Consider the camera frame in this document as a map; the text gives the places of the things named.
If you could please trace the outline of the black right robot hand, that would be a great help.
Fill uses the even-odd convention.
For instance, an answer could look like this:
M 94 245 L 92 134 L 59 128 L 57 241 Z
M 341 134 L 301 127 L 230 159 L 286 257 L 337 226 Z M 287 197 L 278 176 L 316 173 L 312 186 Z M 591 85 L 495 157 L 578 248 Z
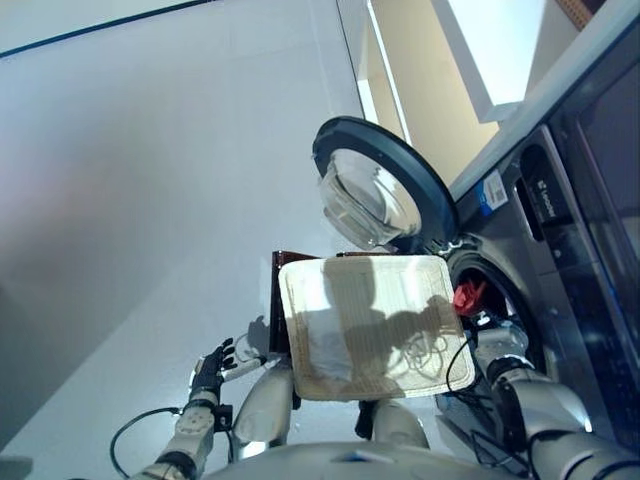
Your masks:
M 503 328 L 508 321 L 508 316 L 503 316 L 490 310 L 482 310 L 471 318 L 471 325 L 474 331 L 481 331 Z

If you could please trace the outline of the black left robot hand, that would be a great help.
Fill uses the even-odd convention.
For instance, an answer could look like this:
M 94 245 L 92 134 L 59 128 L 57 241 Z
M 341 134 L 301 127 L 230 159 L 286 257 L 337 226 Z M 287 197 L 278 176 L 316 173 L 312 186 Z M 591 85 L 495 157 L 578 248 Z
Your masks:
M 220 398 L 223 383 L 237 380 L 263 367 L 267 362 L 262 355 L 238 360 L 235 353 L 234 340 L 227 338 L 212 353 L 199 358 L 190 382 L 190 395 L 209 392 Z

